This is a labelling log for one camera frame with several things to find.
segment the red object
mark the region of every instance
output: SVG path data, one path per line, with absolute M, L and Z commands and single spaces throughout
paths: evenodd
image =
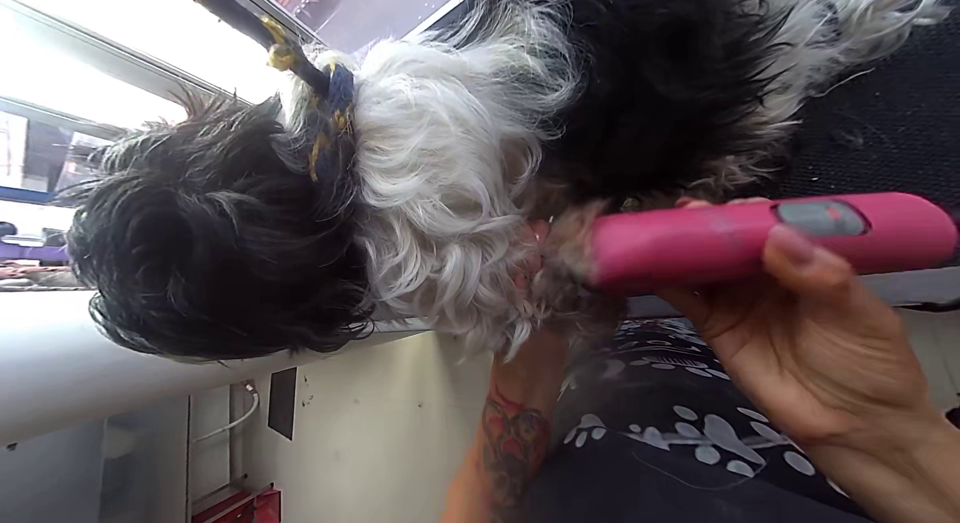
M 897 192 L 619 213 L 594 222 L 591 284 L 639 296 L 759 273 L 767 234 L 778 223 L 808 234 L 859 273 L 931 268 L 957 246 L 945 211 Z
M 194 514 L 191 523 L 281 523 L 281 493 L 271 485 L 259 493 L 241 491 Z

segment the dog head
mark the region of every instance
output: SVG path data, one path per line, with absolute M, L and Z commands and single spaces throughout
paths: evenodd
M 100 177 L 66 190 L 67 234 L 91 313 L 115 342 L 220 360 L 339 348 L 362 329 L 365 259 L 349 170 L 317 168 L 280 103 L 188 98 L 93 156 Z

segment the pink skin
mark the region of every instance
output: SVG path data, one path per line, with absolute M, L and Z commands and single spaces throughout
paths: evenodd
M 541 254 L 541 248 L 544 247 L 549 234 L 550 223 L 542 219 L 528 221 L 526 228 L 523 229 L 524 242 L 535 242 L 537 247 L 525 259 L 522 269 L 513 274 L 513 284 L 523 294 L 526 294 L 530 279 L 544 268 L 544 255 Z

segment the white fur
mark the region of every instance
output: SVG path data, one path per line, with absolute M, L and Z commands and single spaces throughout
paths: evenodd
M 775 42 L 786 44 L 769 72 L 779 74 L 757 119 L 777 130 L 796 124 L 807 98 L 846 69 L 883 58 L 906 41 L 913 26 L 937 23 L 940 0 L 766 0 L 789 12 Z
M 354 124 L 375 298 L 468 349 L 511 343 L 513 354 L 538 321 L 511 277 L 527 250 L 519 197 L 558 134 L 544 120 L 580 78 L 562 5 L 506 3 L 467 46 L 429 34 L 376 44 L 356 71 Z

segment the black fur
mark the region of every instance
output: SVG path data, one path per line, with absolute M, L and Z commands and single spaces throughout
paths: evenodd
M 348 168 L 308 176 L 280 104 L 189 102 L 100 154 L 68 189 L 74 271 L 105 333 L 136 351 L 210 360 L 331 351 L 369 318 Z
M 496 1 L 467 8 L 496 11 Z M 566 1 L 584 82 L 556 116 L 565 133 L 547 146 L 541 176 L 579 200 L 629 198 L 682 189 L 707 177 L 711 161 L 771 149 L 744 118 L 774 78 L 767 65 L 784 12 L 762 0 Z

